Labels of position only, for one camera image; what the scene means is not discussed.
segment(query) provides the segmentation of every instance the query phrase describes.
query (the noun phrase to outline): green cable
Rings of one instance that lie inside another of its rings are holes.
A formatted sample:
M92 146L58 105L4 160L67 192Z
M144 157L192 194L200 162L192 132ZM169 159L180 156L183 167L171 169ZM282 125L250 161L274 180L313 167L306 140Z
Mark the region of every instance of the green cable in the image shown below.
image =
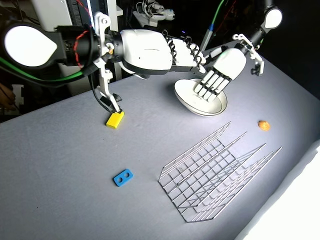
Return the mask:
M218 12L219 12L219 10L220 10L220 8L221 8L222 4L224 3L224 1L225 1L225 0L221 0L221 2L220 2L220 4L219 4L218 8L216 9L215 14L214 14L214 17L213 17L213 20L212 20L212 23L211 23L212 25L214 25L214 24L215 24L215 21L216 21L216 18L217 18Z
M31 78L31 79L34 79L34 80L37 80L37 81L42 81L42 82L63 82L65 80L69 80L69 79L73 79L73 78L76 78L76 77L79 77L81 76L83 73L82 71L78 71L74 74L71 74L69 76L65 76L65 77L62 77L62 78L58 78L58 79L54 79L54 80L43 80L43 79L40 79L40 78L37 78L35 76L32 76L30 75L29 73L25 72L25 71L22 71L21 69L17 68L16 66L12 65L10 62L8 62L7 60L3 59L2 57L0 57L0 62L7 65L9 68L11 68L12 70L16 71L17 73L19 74L22 74L28 78Z

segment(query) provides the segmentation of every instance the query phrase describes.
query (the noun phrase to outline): orange object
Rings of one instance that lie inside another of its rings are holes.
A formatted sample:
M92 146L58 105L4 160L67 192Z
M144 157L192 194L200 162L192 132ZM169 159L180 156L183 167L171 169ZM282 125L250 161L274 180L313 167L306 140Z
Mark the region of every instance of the orange object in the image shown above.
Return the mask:
M269 131L270 124L267 121L259 121L258 126L263 131Z

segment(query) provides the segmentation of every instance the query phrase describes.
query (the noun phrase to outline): yellow block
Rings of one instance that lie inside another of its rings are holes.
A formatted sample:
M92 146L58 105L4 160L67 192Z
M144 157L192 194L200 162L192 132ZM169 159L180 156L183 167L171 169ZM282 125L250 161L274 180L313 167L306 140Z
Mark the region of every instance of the yellow block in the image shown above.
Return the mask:
M124 117L125 112L122 111L120 113L114 112L111 114L109 120L106 122L107 127L117 129L119 123L121 122L122 118Z

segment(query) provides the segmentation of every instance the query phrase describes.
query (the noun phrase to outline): metal rack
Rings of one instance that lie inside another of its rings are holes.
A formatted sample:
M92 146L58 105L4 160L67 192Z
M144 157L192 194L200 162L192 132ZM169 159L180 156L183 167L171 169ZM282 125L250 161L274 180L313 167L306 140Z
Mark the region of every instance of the metal rack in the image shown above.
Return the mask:
M266 144L236 158L219 137L231 122L191 147L162 168L159 183L186 222L214 219L282 149L250 160Z

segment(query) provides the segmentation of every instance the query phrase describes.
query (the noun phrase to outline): black coil spring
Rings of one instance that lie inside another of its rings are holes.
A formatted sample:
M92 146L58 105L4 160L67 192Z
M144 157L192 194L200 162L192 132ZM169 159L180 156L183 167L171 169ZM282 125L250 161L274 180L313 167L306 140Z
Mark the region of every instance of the black coil spring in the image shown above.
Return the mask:
M169 45L169 48L171 50L171 55L172 55L172 60L174 62L174 64L177 63L177 51L175 50L176 45L174 44L174 40L172 39L172 37L169 36L168 31L167 30L163 30L162 35L164 36L166 42Z
M186 43L186 46L191 50L191 55L193 56L193 60L196 62L196 66L199 67L201 63L201 56L199 46L192 42L192 38L190 36L186 36L183 40Z

